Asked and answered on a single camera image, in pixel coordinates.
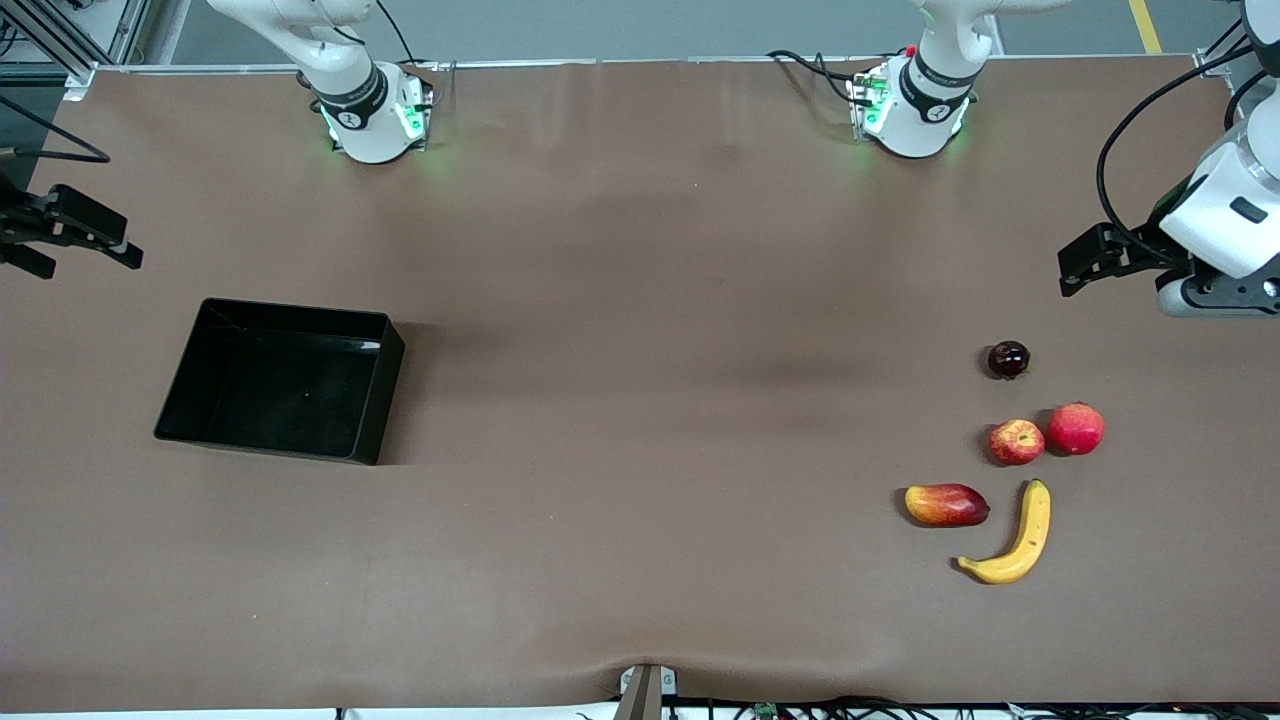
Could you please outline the red and yellow mango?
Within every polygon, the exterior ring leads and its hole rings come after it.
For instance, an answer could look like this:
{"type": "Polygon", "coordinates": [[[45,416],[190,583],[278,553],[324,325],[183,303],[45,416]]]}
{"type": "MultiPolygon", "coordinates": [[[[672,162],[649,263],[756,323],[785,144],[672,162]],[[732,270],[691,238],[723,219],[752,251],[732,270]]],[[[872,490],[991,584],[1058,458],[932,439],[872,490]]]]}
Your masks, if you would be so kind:
{"type": "Polygon", "coordinates": [[[977,527],[989,516],[986,497],[960,483],[908,487],[902,505],[915,524],[929,528],[977,527]]]}

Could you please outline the black rectangular plastic box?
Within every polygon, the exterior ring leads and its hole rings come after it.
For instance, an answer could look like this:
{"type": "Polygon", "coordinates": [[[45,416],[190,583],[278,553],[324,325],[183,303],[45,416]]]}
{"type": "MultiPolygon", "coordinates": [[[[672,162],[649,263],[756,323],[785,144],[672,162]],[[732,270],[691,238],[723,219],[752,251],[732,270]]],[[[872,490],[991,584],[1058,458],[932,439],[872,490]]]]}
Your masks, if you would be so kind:
{"type": "Polygon", "coordinates": [[[372,466],[403,356],[381,313],[205,299],[154,436],[372,466]]]}

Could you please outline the red round peach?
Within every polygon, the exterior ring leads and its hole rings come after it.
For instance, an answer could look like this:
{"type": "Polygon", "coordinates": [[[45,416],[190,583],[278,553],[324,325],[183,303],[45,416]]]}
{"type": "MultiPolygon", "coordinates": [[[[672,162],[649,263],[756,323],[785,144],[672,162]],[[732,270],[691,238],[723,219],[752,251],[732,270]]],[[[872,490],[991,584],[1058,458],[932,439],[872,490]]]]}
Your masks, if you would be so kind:
{"type": "Polygon", "coordinates": [[[1079,456],[1096,451],[1105,438],[1106,421],[1088,404],[1074,402],[1056,407],[1050,414],[1044,437],[1057,451],[1079,456]]]}

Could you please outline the red and yellow apple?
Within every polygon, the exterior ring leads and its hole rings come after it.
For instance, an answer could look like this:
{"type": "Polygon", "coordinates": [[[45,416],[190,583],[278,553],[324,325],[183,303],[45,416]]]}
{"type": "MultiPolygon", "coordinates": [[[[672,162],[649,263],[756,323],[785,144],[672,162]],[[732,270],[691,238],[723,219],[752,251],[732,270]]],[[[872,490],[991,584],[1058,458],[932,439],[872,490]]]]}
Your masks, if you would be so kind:
{"type": "Polygon", "coordinates": [[[1034,462],[1046,451],[1047,441],[1036,423],[1011,419],[989,430],[987,446],[989,456],[997,464],[1024,466],[1034,462]]]}

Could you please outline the aluminium frame profile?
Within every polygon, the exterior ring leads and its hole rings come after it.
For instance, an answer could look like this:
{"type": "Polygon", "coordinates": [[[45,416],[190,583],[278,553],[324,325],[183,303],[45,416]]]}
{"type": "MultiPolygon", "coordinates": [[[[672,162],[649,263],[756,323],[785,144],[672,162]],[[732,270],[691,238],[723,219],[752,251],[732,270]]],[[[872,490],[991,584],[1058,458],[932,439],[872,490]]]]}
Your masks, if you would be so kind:
{"type": "Polygon", "coordinates": [[[86,97],[99,70],[138,51],[155,0],[0,0],[0,86],[86,97]]]}

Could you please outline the brown table mat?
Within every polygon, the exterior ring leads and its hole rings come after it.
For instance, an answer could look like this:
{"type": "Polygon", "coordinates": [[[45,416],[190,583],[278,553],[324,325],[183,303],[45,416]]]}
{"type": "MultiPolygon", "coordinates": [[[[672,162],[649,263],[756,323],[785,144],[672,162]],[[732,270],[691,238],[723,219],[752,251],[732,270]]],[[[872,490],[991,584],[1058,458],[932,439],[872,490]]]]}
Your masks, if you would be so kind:
{"type": "Polygon", "coordinates": [[[35,183],[146,259],[0,269],[0,712],[568,705],[645,661],[741,700],[1280,701],[1280,320],[1057,287],[1100,145],[1189,65],[995,61],[928,161],[772,63],[461,69],[385,167],[291,76],[99,77],[56,119],[111,161],[35,183]],[[155,438],[205,299],[388,315],[378,464],[155,438]],[[1074,402],[1092,454],[989,456],[1074,402]],[[1033,479],[1038,564],[960,571],[1033,479]],[[940,483],[987,520],[915,524],[940,483]]]}

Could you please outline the yellow banana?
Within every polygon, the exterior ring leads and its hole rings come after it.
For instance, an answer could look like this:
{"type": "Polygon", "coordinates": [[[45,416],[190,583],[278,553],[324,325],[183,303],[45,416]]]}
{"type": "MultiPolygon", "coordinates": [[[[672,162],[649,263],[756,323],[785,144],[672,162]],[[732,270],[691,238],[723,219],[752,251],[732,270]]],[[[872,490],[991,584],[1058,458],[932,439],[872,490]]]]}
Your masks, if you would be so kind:
{"type": "Polygon", "coordinates": [[[1052,496],[1041,479],[1025,483],[1018,532],[1004,553],[988,559],[956,557],[960,571],[988,585],[1005,585],[1023,579],[1041,560],[1052,519],[1052,496]]]}

